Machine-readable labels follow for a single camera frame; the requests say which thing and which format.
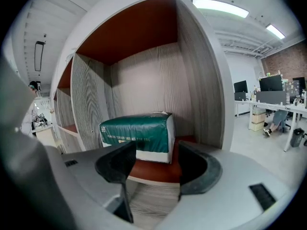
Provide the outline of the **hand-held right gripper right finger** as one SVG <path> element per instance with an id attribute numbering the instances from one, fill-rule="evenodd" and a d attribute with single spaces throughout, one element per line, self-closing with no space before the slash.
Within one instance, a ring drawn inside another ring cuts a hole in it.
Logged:
<path id="1" fill-rule="evenodd" d="M 205 194 L 218 183 L 223 167 L 215 152 L 221 150 L 188 141 L 178 142 L 178 163 L 181 168 L 178 201 L 183 196 Z"/>

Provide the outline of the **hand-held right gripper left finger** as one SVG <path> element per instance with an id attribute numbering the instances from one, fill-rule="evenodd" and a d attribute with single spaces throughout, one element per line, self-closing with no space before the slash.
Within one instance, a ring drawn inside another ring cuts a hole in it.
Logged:
<path id="1" fill-rule="evenodd" d="M 133 223 L 126 180 L 136 162 L 136 142 L 123 142 L 111 148 L 108 154 L 95 162 L 95 170 L 108 183 L 120 186 L 119 195 L 112 200 L 107 209 L 122 220 Z"/>

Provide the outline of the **green book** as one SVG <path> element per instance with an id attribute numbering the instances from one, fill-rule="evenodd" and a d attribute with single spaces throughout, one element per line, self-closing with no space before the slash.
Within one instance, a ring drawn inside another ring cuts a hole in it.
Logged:
<path id="1" fill-rule="evenodd" d="M 172 163 L 175 126 L 171 113 L 121 116 L 101 123 L 99 131 L 103 147 L 134 141 L 137 159 Z"/>

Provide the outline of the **white office desk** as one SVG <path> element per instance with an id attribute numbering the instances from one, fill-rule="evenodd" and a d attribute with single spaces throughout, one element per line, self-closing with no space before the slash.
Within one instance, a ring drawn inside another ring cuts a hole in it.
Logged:
<path id="1" fill-rule="evenodd" d="M 294 130 L 296 129 L 296 126 L 299 122 L 300 115 L 304 115 L 307 117 L 307 108 L 303 104 L 298 105 L 280 105 L 280 104 L 270 104 L 270 103 L 261 103 L 256 101 L 235 101 L 235 111 L 236 111 L 236 117 L 239 117 L 238 112 L 238 106 L 239 105 L 248 105 L 249 107 L 249 123 L 248 123 L 248 129 L 251 129 L 251 121 L 252 121 L 252 112 L 255 107 L 259 107 L 262 109 L 269 109 L 269 110 L 285 110 L 288 112 L 293 113 L 292 123 L 291 123 L 291 129 L 288 135 L 288 139 L 286 142 L 286 145 L 284 147 L 284 152 L 287 152 L 289 150 L 291 138 L 293 136 Z"/>

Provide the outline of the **black computer monitor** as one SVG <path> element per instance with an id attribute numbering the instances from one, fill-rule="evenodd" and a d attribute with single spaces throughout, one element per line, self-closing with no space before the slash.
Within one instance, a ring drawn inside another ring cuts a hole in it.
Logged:
<path id="1" fill-rule="evenodd" d="M 247 82 L 245 80 L 235 82 L 234 83 L 234 90 L 235 90 L 235 93 L 238 93 L 238 92 L 248 93 Z"/>
<path id="2" fill-rule="evenodd" d="M 296 78 L 292 78 L 292 80 L 299 82 L 299 88 L 301 90 L 305 90 L 306 89 L 306 80 L 305 80 L 304 77 L 296 77 Z"/>
<path id="3" fill-rule="evenodd" d="M 274 75 L 259 79 L 260 90 L 262 92 L 268 91 L 282 91 L 283 81 L 281 75 Z"/>

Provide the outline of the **cardboard box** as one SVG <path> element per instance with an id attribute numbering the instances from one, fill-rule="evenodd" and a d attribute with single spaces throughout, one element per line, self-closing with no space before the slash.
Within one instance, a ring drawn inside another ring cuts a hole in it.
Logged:
<path id="1" fill-rule="evenodd" d="M 252 114 L 251 130 L 259 131 L 264 128 L 266 114 Z"/>

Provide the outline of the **black waste bin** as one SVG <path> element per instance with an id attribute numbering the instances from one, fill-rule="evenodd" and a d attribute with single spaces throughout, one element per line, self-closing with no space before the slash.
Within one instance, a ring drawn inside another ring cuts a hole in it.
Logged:
<path id="1" fill-rule="evenodd" d="M 299 147 L 299 145 L 300 145 L 302 139 L 304 138 L 304 136 L 305 136 L 305 131 L 302 128 L 294 129 L 293 134 L 292 134 L 292 138 L 291 138 L 291 141 L 290 141 L 291 147 L 293 147 L 293 148 Z"/>

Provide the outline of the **black rectangular ceiling lamp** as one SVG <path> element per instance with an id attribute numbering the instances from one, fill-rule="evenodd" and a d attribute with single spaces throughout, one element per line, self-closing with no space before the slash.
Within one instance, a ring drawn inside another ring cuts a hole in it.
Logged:
<path id="1" fill-rule="evenodd" d="M 45 42 L 36 41 L 34 52 L 34 68 L 36 72 L 40 72 L 42 68 L 42 58 Z"/>

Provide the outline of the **white ceiling light panel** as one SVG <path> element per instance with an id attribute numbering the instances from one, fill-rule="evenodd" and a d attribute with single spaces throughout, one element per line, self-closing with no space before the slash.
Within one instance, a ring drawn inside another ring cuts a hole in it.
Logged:
<path id="1" fill-rule="evenodd" d="M 192 0 L 192 3 L 198 9 L 215 10 L 230 13 L 241 18 L 246 18 L 249 15 L 249 11 L 237 7 L 232 4 L 228 4 L 216 0 Z"/>
<path id="2" fill-rule="evenodd" d="M 280 32 L 274 25 L 272 24 L 269 24 L 266 26 L 266 29 L 268 31 L 270 31 L 272 34 L 274 34 L 277 38 L 279 39 L 284 39 L 285 38 L 285 35 Z"/>

